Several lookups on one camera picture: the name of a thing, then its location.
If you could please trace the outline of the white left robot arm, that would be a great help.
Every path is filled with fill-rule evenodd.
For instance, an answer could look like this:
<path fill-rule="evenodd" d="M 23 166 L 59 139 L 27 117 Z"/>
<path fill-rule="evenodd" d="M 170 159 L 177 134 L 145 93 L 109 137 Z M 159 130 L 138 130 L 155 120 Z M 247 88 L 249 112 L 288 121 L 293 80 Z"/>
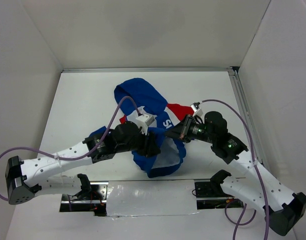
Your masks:
<path fill-rule="evenodd" d="M 13 156 L 8 160 L 5 171 L 8 203 L 19 205 L 40 195 L 59 193 L 87 199 L 92 189 L 87 175 L 59 174 L 131 151 L 144 157 L 154 157 L 161 152 L 153 131 L 144 134 L 141 127 L 126 121 L 114 129 L 98 130 L 52 157 L 21 160 L 19 156 Z"/>

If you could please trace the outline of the blue white red jacket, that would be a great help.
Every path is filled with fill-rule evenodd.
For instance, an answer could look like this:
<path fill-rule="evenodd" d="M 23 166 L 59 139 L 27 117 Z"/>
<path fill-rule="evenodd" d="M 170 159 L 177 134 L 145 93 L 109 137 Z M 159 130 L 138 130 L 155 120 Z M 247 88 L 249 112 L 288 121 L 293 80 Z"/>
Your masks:
<path fill-rule="evenodd" d="M 163 177 L 173 174 L 179 169 L 186 156 L 182 141 L 162 135 L 162 131 L 172 129 L 186 115 L 194 111 L 190 106 L 168 103 L 167 100 L 146 80 L 142 78 L 129 79 L 114 89 L 117 103 L 125 97 L 131 97 L 142 114 L 153 115 L 154 121 L 149 129 L 156 135 L 156 142 L 161 153 L 153 157 L 145 157 L 133 151 L 133 161 L 146 172 L 149 178 Z"/>

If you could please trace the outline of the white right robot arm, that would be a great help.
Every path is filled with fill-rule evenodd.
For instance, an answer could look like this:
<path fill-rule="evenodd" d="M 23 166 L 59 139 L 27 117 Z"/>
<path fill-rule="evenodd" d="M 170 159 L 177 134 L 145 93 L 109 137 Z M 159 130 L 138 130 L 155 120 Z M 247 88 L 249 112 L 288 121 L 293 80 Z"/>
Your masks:
<path fill-rule="evenodd" d="M 206 113 L 204 123 L 191 115 L 165 135 L 189 143 L 199 140 L 211 144 L 213 153 L 245 178 L 238 180 L 220 170 L 211 179 L 211 191 L 216 196 L 237 197 L 265 217 L 269 228 L 286 236 L 306 211 L 306 195 L 295 193 L 276 179 L 262 164 L 253 159 L 247 146 L 228 132 L 227 121 L 219 112 Z"/>

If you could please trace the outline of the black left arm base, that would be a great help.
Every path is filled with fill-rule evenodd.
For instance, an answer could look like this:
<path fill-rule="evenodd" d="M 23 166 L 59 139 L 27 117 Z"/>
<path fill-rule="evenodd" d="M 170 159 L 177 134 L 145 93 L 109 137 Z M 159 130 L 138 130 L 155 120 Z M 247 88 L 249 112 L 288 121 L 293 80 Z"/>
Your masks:
<path fill-rule="evenodd" d="M 62 195 L 59 212 L 92 212 L 95 216 L 105 217 L 108 182 L 90 181 L 87 175 L 82 173 L 77 177 L 80 180 L 78 192 L 74 195 Z"/>

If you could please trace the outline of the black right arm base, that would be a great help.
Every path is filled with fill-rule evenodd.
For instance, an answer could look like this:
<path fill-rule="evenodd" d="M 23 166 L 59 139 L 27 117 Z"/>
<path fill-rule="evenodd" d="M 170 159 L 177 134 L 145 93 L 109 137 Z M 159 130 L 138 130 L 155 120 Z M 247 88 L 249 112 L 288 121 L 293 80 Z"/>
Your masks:
<path fill-rule="evenodd" d="M 230 177 L 231 174 L 225 170 L 220 170 L 209 180 L 198 180 L 195 182 L 195 188 L 192 195 L 196 197 L 198 210 L 242 208 L 244 204 L 234 196 L 223 192 L 220 184 Z"/>

